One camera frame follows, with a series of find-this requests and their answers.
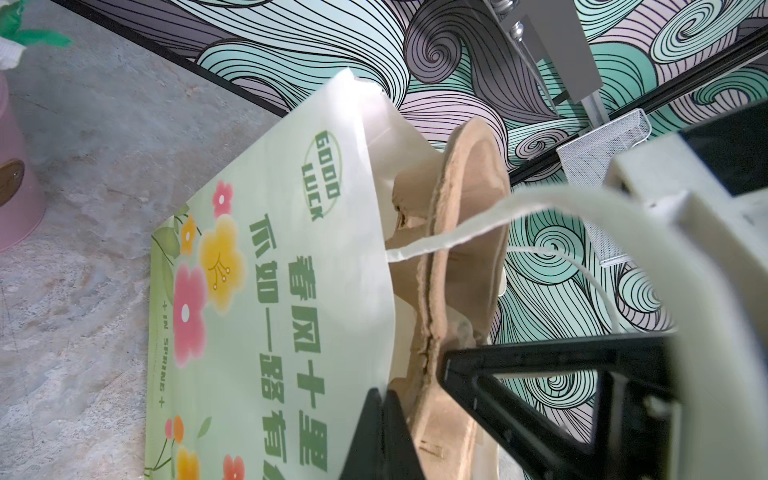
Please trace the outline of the white paper takeout bag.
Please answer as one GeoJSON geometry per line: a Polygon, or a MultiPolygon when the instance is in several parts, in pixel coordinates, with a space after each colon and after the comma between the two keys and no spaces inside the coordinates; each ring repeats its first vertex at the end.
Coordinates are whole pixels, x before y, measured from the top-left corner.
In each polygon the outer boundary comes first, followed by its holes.
{"type": "Polygon", "coordinates": [[[416,313],[390,265],[507,225],[477,347],[667,333],[671,479],[765,478],[767,339],[716,263],[623,192],[567,180],[387,248],[395,177],[445,147],[346,69],[154,231],[145,477],[340,479],[368,391],[408,367],[416,313]],[[584,220],[629,260],[603,268],[584,220]]]}

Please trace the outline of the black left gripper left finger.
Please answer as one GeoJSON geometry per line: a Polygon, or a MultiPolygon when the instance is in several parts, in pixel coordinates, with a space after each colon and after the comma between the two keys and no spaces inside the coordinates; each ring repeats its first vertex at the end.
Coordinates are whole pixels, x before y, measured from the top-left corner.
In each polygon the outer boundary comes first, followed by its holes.
{"type": "Polygon", "coordinates": [[[413,439],[394,390],[368,391],[339,476],[346,479],[423,479],[413,439]]]}

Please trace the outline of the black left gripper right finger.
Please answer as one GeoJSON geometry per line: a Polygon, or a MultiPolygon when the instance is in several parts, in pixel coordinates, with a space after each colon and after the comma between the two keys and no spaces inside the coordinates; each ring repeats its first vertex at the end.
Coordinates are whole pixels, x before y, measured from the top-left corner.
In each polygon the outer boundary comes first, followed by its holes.
{"type": "Polygon", "coordinates": [[[671,479],[671,335],[454,350],[441,386],[532,479],[671,479]]]}

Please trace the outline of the lifted brown pulp carrier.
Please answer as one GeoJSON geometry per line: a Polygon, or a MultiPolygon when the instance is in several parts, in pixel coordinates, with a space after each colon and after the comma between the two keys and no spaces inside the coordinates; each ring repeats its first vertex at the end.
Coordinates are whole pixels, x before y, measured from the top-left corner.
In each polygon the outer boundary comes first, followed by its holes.
{"type": "MultiPolygon", "coordinates": [[[[387,248],[454,230],[510,194],[492,129],[476,117],[457,127],[445,150],[394,179],[397,212],[387,248]]],[[[393,263],[394,294],[414,308],[406,372],[390,381],[403,407],[428,479],[471,476],[478,425],[439,385],[438,366],[451,350],[486,344],[496,309],[509,227],[494,228],[448,250],[393,263]]]]}

